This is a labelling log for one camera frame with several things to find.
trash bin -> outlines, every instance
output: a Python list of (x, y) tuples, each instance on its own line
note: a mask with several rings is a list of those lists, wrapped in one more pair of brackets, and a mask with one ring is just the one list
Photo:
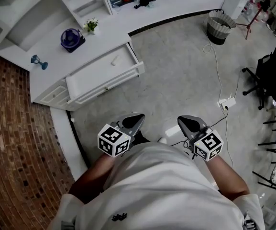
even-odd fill
[(222, 45), (236, 26), (236, 22), (222, 10), (213, 10), (209, 13), (207, 36), (211, 42)]

person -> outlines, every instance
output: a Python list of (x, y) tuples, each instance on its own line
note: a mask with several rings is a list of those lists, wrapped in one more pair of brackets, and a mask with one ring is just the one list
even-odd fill
[(256, 194), (220, 157), (206, 165), (218, 188), (175, 147), (146, 142), (102, 154), (64, 194), (50, 230), (264, 230)]

potted plant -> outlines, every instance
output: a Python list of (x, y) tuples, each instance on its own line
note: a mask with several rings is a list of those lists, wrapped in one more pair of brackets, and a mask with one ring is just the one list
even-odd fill
[(99, 21), (96, 18), (92, 18), (91, 20), (88, 20), (87, 23), (84, 24), (85, 29), (87, 32), (92, 33), (94, 35), (99, 34)]

concrete floor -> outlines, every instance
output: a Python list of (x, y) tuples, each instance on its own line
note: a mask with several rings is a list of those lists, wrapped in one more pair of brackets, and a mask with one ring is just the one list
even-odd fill
[[(97, 133), (106, 123), (120, 115), (136, 111), (146, 115), (143, 135), (157, 141), (165, 132), (177, 125), (179, 115), (196, 115), (212, 125), (223, 117), (217, 104), (220, 93), (216, 61), (213, 51), (203, 53), (208, 44), (203, 21), (207, 15), (189, 17), (167, 23), (132, 37), (135, 53), (144, 61), (146, 73), (104, 93), (90, 104), (72, 113), (79, 139), (93, 162), (100, 154), (97, 149)], [(245, 27), (237, 27), (224, 45), (214, 48), (217, 53), (218, 70), (222, 83), (221, 99), (235, 95), (240, 70), (255, 68), (259, 58), (271, 53), (276, 37), (264, 24), (255, 23), (248, 40)], [(269, 177), (273, 166), (270, 161), (276, 155), (258, 147), (261, 141), (275, 140), (273, 126), (263, 122), (273, 118), (275, 111), (258, 110), (259, 100), (255, 93), (247, 96), (242, 91), (252, 87), (248, 73), (241, 73), (236, 95), (237, 104), (228, 115), (228, 149), (233, 168), (248, 183), (251, 192), (260, 196), (263, 205), (276, 192), (257, 184), (252, 170)], [(221, 156), (232, 164), (227, 152), (225, 138), (226, 122), (221, 121), (215, 129), (225, 141)], [(168, 144), (185, 140), (181, 132), (167, 137)], [(197, 166), (213, 181), (200, 158)]]

forearm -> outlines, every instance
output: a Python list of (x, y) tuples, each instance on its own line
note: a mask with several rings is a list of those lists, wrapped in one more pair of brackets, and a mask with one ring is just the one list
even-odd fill
[(115, 158), (101, 155), (96, 162), (72, 185), (69, 193), (84, 204), (96, 198), (113, 168)]
[(206, 162), (206, 165), (226, 198), (233, 201), (250, 193), (245, 181), (220, 156)]

